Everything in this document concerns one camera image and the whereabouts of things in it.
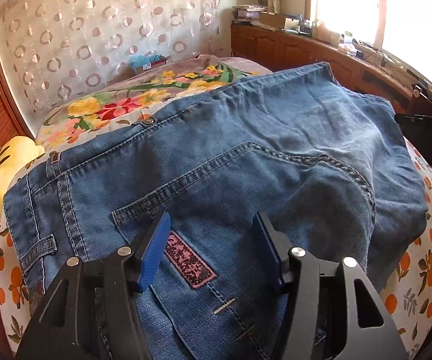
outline black clamp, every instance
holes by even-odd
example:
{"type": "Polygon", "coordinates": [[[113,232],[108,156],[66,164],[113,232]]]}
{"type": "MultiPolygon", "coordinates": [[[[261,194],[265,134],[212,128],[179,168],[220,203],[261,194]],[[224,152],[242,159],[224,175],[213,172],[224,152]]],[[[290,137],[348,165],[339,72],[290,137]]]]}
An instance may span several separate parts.
{"type": "Polygon", "coordinates": [[[16,360],[99,359],[96,288],[104,288],[113,360],[151,360],[135,294],[153,282],[170,226],[170,216],[161,212],[148,231],[105,259],[83,262],[70,257],[30,320],[16,360]]]}
{"type": "Polygon", "coordinates": [[[271,360],[311,359],[319,311],[327,317],[324,359],[407,359],[394,321],[354,258],[317,259],[294,247],[264,212],[255,215],[251,230],[269,284],[289,293],[271,360]],[[327,304],[320,301],[323,291],[327,304]]]}

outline metal button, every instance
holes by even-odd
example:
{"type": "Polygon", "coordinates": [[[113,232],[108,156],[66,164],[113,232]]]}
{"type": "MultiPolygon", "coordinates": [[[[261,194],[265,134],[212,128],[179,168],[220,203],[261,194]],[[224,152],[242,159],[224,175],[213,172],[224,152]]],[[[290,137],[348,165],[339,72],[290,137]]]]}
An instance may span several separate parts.
{"type": "Polygon", "coordinates": [[[153,124],[154,122],[155,120],[152,117],[147,117],[146,119],[143,120],[143,123],[146,125],[153,124]]]}
{"type": "Polygon", "coordinates": [[[120,256],[128,256],[131,254],[131,248],[129,246],[122,246],[118,249],[118,254],[120,256]]]}
{"type": "Polygon", "coordinates": [[[342,262],[344,263],[345,266],[347,266],[349,268],[355,268],[357,265],[357,261],[355,259],[353,259],[352,257],[344,257],[342,262]]]}
{"type": "Polygon", "coordinates": [[[79,258],[78,257],[70,257],[67,259],[67,266],[76,266],[79,264],[79,258]]]}
{"type": "Polygon", "coordinates": [[[294,247],[291,249],[291,253],[294,257],[303,257],[306,251],[302,247],[294,247]]]}

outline belt loop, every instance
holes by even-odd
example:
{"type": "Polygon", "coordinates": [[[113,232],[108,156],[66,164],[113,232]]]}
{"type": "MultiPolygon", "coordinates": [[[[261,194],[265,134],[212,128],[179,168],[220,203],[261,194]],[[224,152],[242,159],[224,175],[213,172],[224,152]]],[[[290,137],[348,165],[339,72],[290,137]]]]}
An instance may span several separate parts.
{"type": "Polygon", "coordinates": [[[57,151],[52,151],[46,160],[46,175],[48,177],[48,181],[53,180],[55,177],[61,174],[59,161],[60,153],[57,151]]]}

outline jeans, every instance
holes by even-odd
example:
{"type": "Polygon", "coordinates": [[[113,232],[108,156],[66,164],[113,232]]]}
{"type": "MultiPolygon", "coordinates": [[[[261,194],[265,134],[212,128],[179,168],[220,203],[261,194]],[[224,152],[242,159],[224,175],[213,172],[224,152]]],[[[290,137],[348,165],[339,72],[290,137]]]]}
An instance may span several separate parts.
{"type": "Polygon", "coordinates": [[[356,258],[377,289],[424,231],[422,180],[393,115],[319,63],[177,100],[152,124],[54,154],[4,198],[28,288],[166,210],[189,257],[169,243],[138,300],[154,358],[268,359],[286,297],[265,280],[257,211],[318,258],[356,258]]]}

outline yellow flower print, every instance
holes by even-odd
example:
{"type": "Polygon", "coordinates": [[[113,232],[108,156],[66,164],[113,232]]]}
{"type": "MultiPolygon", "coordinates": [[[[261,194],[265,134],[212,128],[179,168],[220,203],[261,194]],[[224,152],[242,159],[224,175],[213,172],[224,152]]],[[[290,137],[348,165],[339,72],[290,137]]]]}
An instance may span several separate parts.
{"type": "Polygon", "coordinates": [[[83,120],[90,126],[96,127],[101,119],[98,117],[98,115],[88,115],[84,116],[83,120]]]}
{"type": "Polygon", "coordinates": [[[141,96],[138,96],[137,100],[147,105],[147,103],[159,103],[166,99],[168,96],[171,96],[171,94],[168,93],[166,89],[162,89],[160,91],[158,91],[157,89],[150,89],[149,91],[143,93],[141,96]]]}
{"type": "Polygon", "coordinates": [[[91,115],[99,111],[99,102],[94,97],[87,97],[86,99],[76,100],[68,106],[68,115],[70,116],[83,116],[91,115]]]}
{"type": "Polygon", "coordinates": [[[172,70],[164,71],[163,75],[162,75],[163,78],[173,78],[174,76],[175,76],[175,74],[172,70]]]}
{"type": "Polygon", "coordinates": [[[197,79],[196,81],[193,81],[190,85],[190,89],[216,89],[223,85],[226,85],[224,82],[214,81],[214,82],[206,82],[202,79],[197,79]]]}

